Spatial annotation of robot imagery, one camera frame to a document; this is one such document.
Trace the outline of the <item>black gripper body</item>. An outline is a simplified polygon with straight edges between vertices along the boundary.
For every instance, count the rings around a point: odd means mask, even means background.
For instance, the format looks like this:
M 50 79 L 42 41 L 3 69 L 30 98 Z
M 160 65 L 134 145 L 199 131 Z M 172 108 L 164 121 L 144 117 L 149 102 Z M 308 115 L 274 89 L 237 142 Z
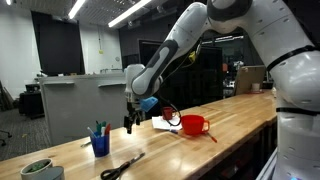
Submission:
M 136 115 L 139 113 L 141 117 L 141 121 L 143 120 L 143 111 L 141 110 L 139 103 L 128 102 L 127 110 L 129 112 L 129 116 L 135 121 Z

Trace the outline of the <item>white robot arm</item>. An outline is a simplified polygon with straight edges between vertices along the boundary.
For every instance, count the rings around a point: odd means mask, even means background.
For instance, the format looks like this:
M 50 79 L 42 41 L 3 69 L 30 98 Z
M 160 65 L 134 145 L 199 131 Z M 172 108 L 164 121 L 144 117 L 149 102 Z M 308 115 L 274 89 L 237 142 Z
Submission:
M 320 180 L 320 49 L 283 0 L 190 4 L 148 64 L 127 68 L 130 101 L 155 94 L 161 75 L 206 31 L 241 29 L 276 88 L 277 151 L 272 180 Z

